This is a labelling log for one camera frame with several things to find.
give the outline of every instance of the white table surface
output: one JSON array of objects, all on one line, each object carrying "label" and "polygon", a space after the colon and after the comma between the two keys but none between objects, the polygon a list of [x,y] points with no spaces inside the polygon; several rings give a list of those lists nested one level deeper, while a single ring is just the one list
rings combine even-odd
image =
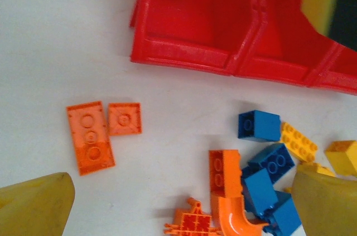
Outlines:
[{"label": "white table surface", "polygon": [[[266,145],[237,139],[247,110],[280,114],[330,168],[328,144],[356,139],[354,96],[131,63],[134,2],[0,0],[0,186],[68,172],[64,235],[162,235],[189,196],[210,211],[208,150],[238,149],[245,166]],[[116,167],[80,177],[65,107],[96,100],[140,102],[143,134],[112,137]]]}]

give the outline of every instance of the blue brick on red bin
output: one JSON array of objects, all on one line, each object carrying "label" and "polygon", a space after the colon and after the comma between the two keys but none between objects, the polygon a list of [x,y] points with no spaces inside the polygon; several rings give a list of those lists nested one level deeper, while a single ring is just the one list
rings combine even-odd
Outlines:
[{"label": "blue brick on red bin", "polygon": [[258,142],[279,141],[281,136],[280,116],[253,110],[241,113],[238,120],[238,138]]},{"label": "blue brick on red bin", "polygon": [[266,168],[273,184],[294,165],[284,143],[272,144],[248,161],[248,166],[252,171]]},{"label": "blue brick on red bin", "polygon": [[278,202],[268,171],[263,168],[249,176],[242,175],[244,205],[247,212],[263,216]]},{"label": "blue brick on red bin", "polygon": [[268,210],[263,218],[260,217],[269,223],[263,230],[274,236],[290,236],[301,225],[301,221],[291,194],[281,191],[276,193],[279,202],[273,209]]}]

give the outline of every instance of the red storage tray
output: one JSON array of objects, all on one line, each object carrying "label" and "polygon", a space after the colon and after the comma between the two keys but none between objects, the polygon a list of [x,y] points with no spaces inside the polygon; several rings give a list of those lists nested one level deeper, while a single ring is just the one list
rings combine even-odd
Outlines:
[{"label": "red storage tray", "polygon": [[137,0],[131,60],[357,93],[357,53],[301,0]]}]

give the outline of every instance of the yellow lego brick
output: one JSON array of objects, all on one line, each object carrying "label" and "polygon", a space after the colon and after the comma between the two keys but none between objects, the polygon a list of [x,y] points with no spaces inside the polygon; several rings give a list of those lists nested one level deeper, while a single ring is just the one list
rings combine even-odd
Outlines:
[{"label": "yellow lego brick", "polygon": [[291,193],[292,187],[285,187],[283,189],[284,192]]},{"label": "yellow lego brick", "polygon": [[335,141],[325,155],[337,174],[357,176],[357,141]]},{"label": "yellow lego brick", "polygon": [[297,171],[312,171],[326,176],[336,176],[329,168],[322,166],[317,162],[305,162],[297,166]]},{"label": "yellow lego brick", "polygon": [[290,153],[302,162],[313,162],[317,151],[317,145],[311,142],[290,124],[283,122],[281,140]]}]

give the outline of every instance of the red plastic bin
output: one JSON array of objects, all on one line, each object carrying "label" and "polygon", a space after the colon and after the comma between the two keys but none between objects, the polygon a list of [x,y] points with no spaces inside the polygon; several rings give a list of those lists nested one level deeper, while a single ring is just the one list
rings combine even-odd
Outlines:
[{"label": "red plastic bin", "polygon": [[137,0],[131,60],[357,93],[357,53],[317,33],[301,0]]}]

